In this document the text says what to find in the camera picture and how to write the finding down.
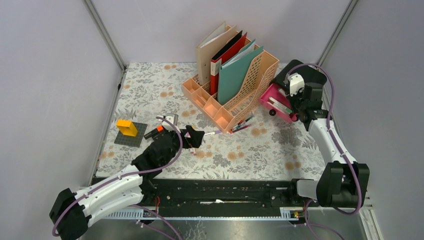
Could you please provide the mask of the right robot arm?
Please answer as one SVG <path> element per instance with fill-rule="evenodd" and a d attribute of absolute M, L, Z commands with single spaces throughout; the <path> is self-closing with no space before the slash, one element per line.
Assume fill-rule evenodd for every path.
<path fill-rule="evenodd" d="M 356 213 L 365 201 L 370 169 L 358 163 L 344 146 L 329 111 L 321 108 L 322 94 L 323 85 L 319 83 L 296 83 L 288 88 L 290 106 L 315 140 L 326 166 L 319 180 L 296 180 L 296 187 L 287 191 L 286 198 L 293 206 L 308 198 L 321 207 L 338 211 L 353 208 Z"/>

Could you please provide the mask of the teal file folder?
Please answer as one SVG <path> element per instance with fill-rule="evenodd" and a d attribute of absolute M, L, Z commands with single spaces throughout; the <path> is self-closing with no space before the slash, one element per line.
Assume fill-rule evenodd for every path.
<path fill-rule="evenodd" d="M 261 54 L 263 46 L 256 48 L 256 39 L 244 46 L 235 56 L 219 67 L 217 101 L 225 105 L 237 95 L 244 82 L 250 64 Z"/>

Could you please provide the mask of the beige file binder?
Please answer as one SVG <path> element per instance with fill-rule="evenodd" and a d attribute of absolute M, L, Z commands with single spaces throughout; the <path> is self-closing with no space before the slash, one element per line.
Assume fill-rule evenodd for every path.
<path fill-rule="evenodd" d="M 210 81 L 212 57 L 237 34 L 237 30 L 237 25 L 227 27 L 224 21 L 195 47 L 197 79 L 201 86 Z"/>

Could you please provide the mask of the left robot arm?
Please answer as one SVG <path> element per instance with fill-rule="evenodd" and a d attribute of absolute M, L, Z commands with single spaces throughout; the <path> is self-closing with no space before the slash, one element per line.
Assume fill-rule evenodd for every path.
<path fill-rule="evenodd" d="M 103 217 L 130 205 L 152 204 L 155 192 L 149 181 L 174 163 L 183 149 L 199 148 L 205 132 L 191 125 L 156 134 L 145 150 L 118 173 L 86 188 L 58 193 L 49 212 L 52 235 L 76 240 Z"/>

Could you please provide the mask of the pink drawer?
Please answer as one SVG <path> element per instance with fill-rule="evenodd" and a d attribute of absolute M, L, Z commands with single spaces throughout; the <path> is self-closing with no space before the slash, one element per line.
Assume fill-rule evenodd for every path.
<path fill-rule="evenodd" d="M 298 115 L 292 110 L 289 100 L 282 94 L 280 86 L 275 83 L 266 89 L 258 101 L 268 109 L 270 116 L 278 116 L 288 123 L 298 120 Z"/>

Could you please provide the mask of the white marker red-brown cap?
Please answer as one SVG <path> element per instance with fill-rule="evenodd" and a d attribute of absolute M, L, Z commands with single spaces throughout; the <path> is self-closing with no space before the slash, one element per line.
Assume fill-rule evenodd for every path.
<path fill-rule="evenodd" d="M 293 111 L 285 106 L 284 104 L 282 104 L 281 102 L 277 101 L 275 98 L 273 97 L 269 97 L 268 98 L 268 102 L 276 109 L 279 109 L 281 112 L 285 112 L 286 114 L 291 114 Z"/>

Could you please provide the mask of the white marker dark green cap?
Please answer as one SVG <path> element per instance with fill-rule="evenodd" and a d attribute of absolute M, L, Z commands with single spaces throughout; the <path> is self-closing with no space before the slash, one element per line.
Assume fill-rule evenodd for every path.
<path fill-rule="evenodd" d="M 284 97 L 286 97 L 288 94 L 286 93 L 286 91 L 283 89 L 283 88 L 279 88 L 278 89 L 278 92 L 282 95 L 282 96 L 284 96 Z"/>

